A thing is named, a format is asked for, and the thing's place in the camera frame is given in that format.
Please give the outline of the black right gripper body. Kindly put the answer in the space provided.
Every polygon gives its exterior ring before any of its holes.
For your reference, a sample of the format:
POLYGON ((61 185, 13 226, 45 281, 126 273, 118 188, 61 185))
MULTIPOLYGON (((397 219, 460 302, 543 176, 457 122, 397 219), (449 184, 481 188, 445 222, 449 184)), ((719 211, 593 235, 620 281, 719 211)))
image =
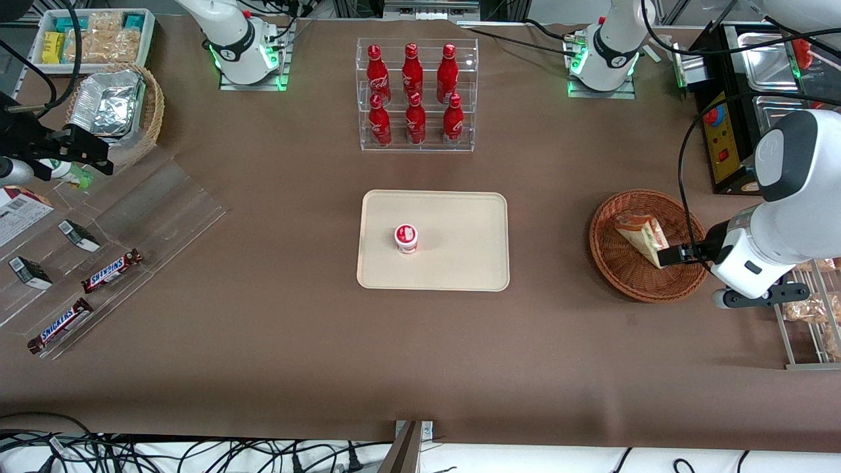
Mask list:
POLYGON ((6 158, 36 164, 41 160, 62 160, 61 144, 31 112, 12 113, 17 106, 9 94, 1 93, 1 152, 6 158))

